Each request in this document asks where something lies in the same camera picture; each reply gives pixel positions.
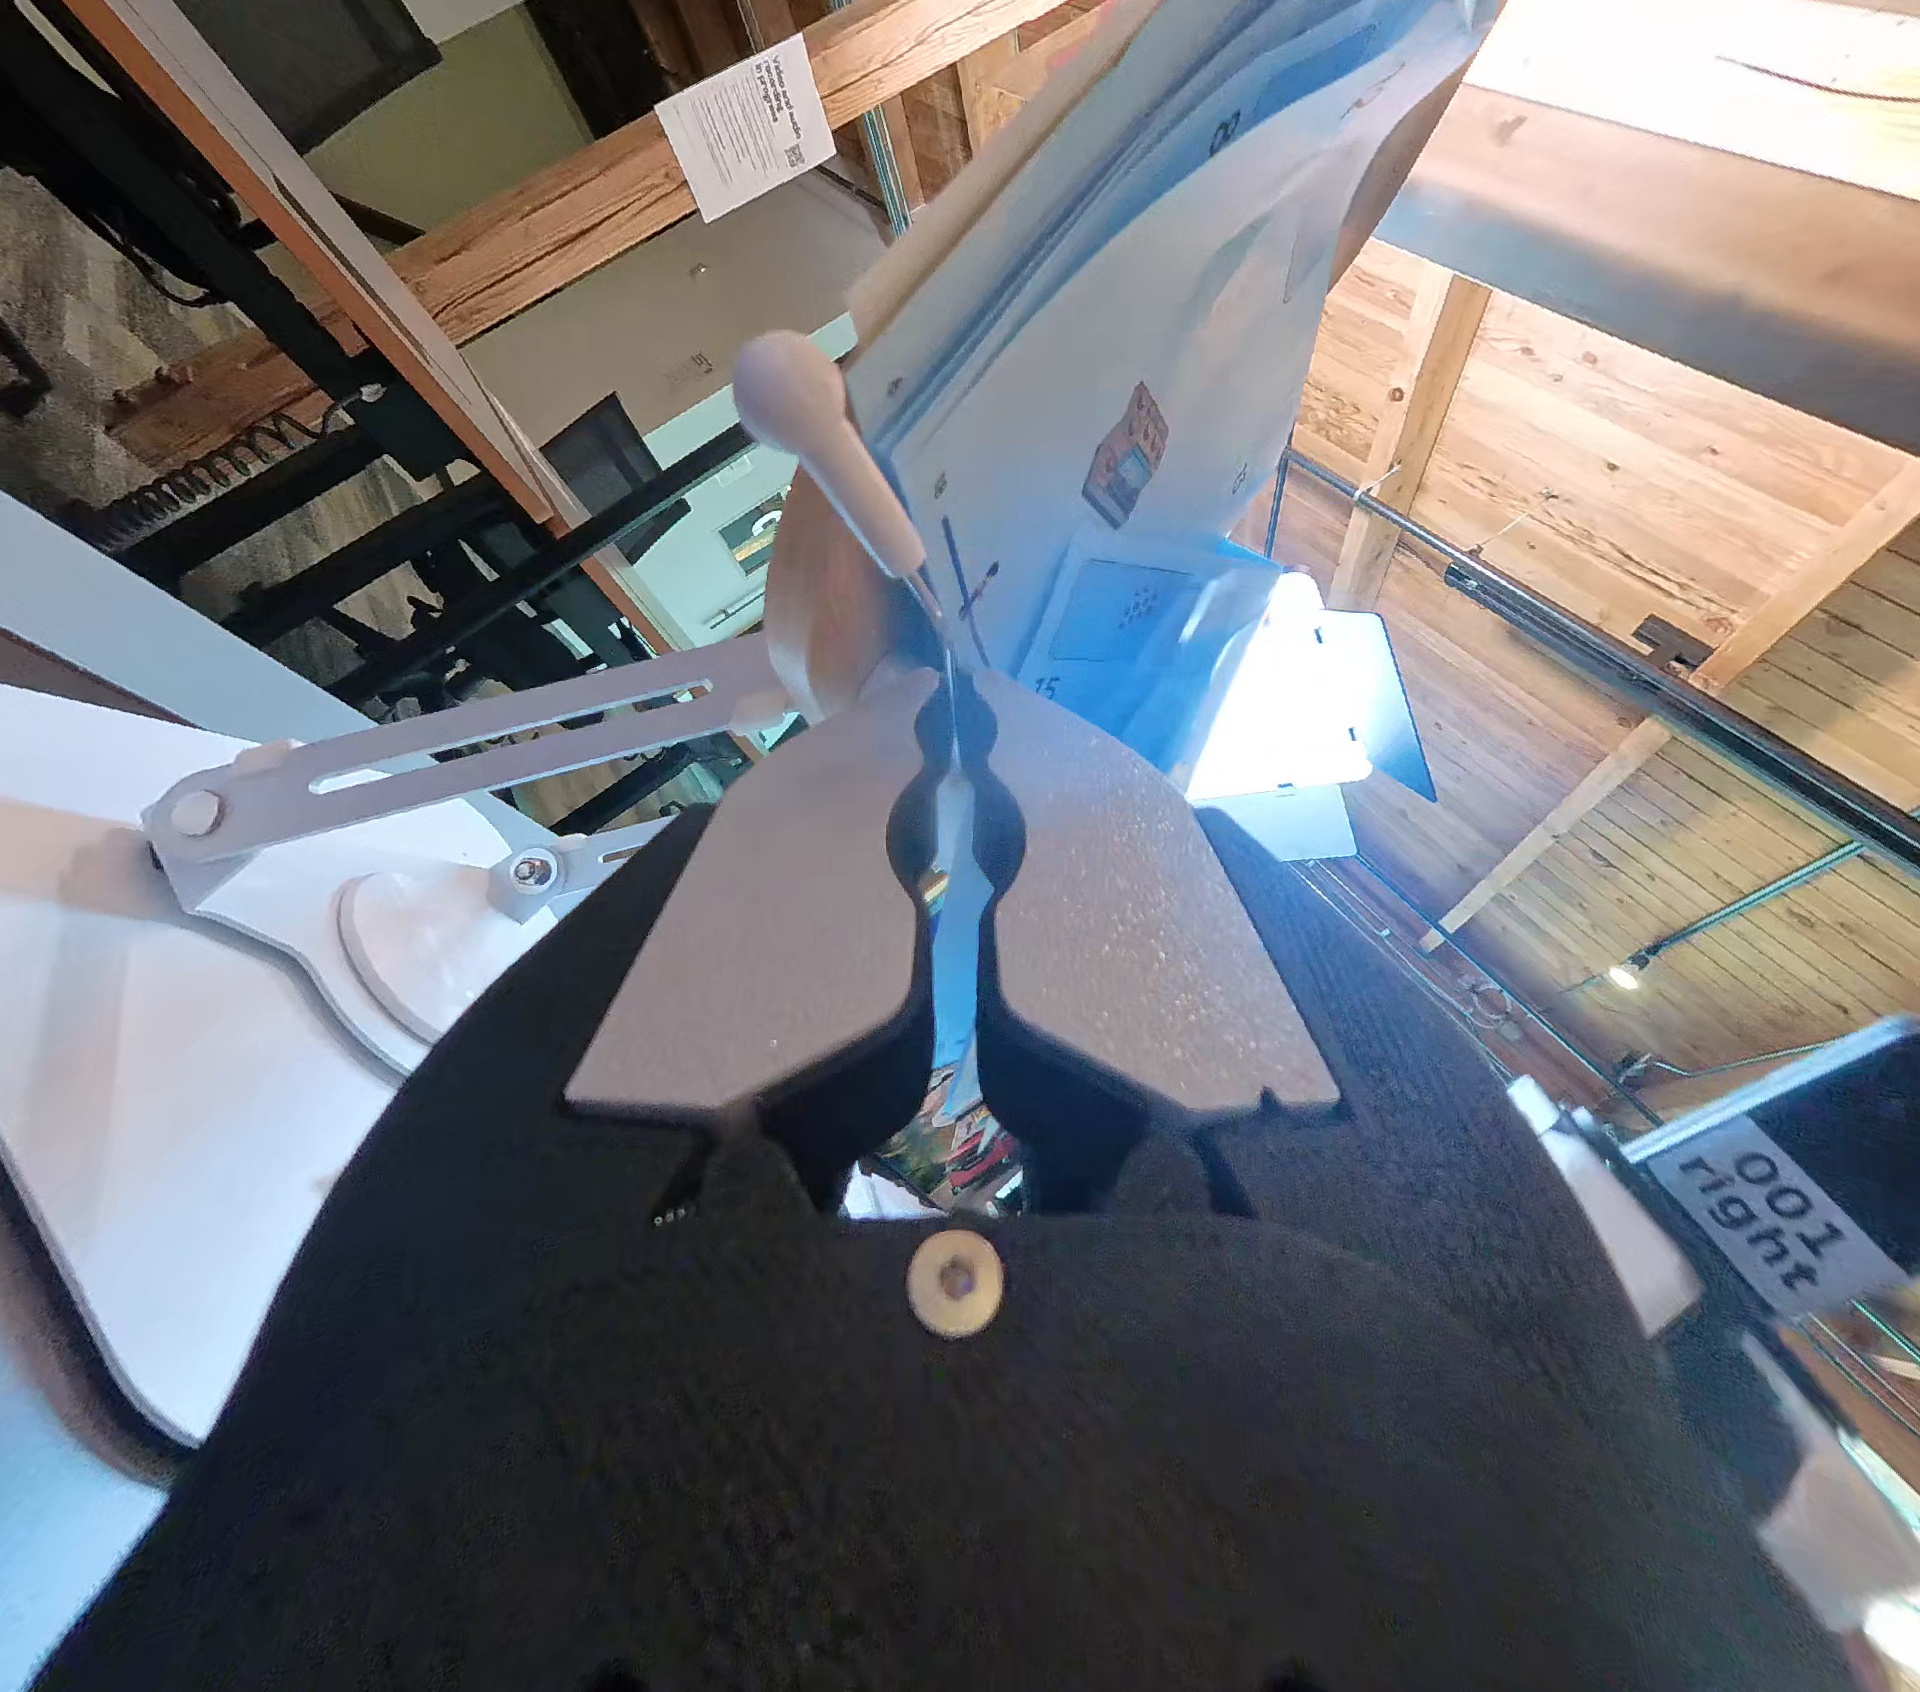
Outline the white light panel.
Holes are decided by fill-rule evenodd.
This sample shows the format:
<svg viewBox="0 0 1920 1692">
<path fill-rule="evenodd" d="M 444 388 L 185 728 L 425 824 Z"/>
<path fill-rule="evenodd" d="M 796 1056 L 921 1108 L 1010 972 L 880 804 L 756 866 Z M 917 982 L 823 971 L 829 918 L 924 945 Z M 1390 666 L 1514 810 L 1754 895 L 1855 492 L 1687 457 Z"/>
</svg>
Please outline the white light panel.
<svg viewBox="0 0 1920 1692">
<path fill-rule="evenodd" d="M 1019 683 L 1284 865 L 1356 857 L 1349 786 L 1381 776 L 1435 802 L 1381 619 L 1228 539 L 1073 542 Z"/>
</svg>

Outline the white book stand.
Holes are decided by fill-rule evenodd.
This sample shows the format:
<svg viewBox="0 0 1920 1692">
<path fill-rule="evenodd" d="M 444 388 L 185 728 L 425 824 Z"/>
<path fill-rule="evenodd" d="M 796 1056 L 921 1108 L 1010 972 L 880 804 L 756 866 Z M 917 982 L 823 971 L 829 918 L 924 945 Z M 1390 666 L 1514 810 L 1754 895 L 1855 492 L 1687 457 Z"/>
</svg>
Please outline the white book stand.
<svg viewBox="0 0 1920 1692">
<path fill-rule="evenodd" d="M 774 728 L 785 677 L 757 635 L 316 745 L 3 688 L 3 1237 L 128 1465 L 208 1437 L 401 1082 L 667 833 L 510 840 L 493 795 Z M 567 1108 L 640 948 L 592 962 L 613 995 L 560 1035 Z"/>
</svg>

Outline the instruction booklet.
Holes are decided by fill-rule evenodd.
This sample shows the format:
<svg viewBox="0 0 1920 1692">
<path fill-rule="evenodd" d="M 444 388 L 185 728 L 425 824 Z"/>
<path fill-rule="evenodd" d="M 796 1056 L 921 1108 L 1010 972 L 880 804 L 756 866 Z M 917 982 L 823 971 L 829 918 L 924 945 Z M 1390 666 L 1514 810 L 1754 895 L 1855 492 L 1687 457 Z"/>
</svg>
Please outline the instruction booklet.
<svg viewBox="0 0 1920 1692">
<path fill-rule="evenodd" d="M 1348 213 L 1489 0 L 1133 0 L 1010 124 L 912 288 L 858 307 L 851 415 L 964 688 L 1019 680 L 1067 550 L 1228 539 L 1281 458 Z"/>
</svg>

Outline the wooden desk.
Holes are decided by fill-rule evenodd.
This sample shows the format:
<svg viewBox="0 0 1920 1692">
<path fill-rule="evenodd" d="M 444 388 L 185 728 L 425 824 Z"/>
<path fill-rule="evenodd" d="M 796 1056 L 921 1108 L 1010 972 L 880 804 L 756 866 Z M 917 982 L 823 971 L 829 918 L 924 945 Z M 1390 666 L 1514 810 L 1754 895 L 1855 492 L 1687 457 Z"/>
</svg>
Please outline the wooden desk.
<svg viewBox="0 0 1920 1692">
<path fill-rule="evenodd" d="M 355 330 L 357 346 L 343 349 L 332 320 L 258 254 L 238 253 L 238 279 L 220 286 L 314 388 L 361 415 L 399 466 L 433 470 L 468 457 L 548 534 L 584 527 L 564 483 L 175 0 L 30 2 L 79 36 L 87 62 L 108 64 L 108 83 L 203 161 Z"/>
</svg>

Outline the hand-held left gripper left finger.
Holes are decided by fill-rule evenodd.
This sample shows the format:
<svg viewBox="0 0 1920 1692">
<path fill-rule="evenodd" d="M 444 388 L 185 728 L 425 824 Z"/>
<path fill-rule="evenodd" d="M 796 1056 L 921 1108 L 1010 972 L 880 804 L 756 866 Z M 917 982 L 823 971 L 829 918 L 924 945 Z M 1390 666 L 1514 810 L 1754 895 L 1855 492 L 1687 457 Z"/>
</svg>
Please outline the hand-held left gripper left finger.
<svg viewBox="0 0 1920 1692">
<path fill-rule="evenodd" d="M 878 680 L 711 813 L 564 1100 L 673 1125 L 903 1125 L 935 1046 L 941 680 Z"/>
</svg>

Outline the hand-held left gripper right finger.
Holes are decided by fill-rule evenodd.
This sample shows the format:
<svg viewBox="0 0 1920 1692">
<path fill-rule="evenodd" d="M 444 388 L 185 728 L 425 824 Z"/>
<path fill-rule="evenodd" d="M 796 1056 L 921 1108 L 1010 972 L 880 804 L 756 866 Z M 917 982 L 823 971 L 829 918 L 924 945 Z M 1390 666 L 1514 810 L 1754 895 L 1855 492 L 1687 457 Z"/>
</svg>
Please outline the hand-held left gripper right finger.
<svg viewBox="0 0 1920 1692">
<path fill-rule="evenodd" d="M 975 1074 L 1006 1127 L 1210 1127 L 1340 1086 L 1181 791 L 997 673 L 964 688 Z"/>
</svg>

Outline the white paper notice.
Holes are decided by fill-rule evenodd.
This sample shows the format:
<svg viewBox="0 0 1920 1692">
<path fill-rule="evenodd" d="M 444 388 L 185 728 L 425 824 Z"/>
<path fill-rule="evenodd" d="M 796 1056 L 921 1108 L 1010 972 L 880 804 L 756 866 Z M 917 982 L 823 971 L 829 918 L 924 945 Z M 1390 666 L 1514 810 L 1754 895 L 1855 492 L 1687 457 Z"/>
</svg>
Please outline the white paper notice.
<svg viewBox="0 0 1920 1692">
<path fill-rule="evenodd" d="M 834 129 L 798 33 L 670 95 L 653 119 L 706 224 L 836 157 Z"/>
</svg>

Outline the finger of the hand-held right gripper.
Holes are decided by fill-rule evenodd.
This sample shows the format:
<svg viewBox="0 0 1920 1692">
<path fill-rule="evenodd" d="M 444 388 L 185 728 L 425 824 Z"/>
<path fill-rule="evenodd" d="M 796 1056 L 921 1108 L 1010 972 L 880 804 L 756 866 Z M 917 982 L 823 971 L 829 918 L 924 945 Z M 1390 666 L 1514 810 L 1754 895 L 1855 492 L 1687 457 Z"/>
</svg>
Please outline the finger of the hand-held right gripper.
<svg viewBox="0 0 1920 1692">
<path fill-rule="evenodd" d="M 1505 1099 L 1572 1192 L 1641 1337 L 1665 1334 L 1704 1299 L 1704 1284 L 1680 1245 L 1578 1135 L 1569 1114 L 1549 1100 L 1537 1081 L 1514 1078 Z"/>
</svg>

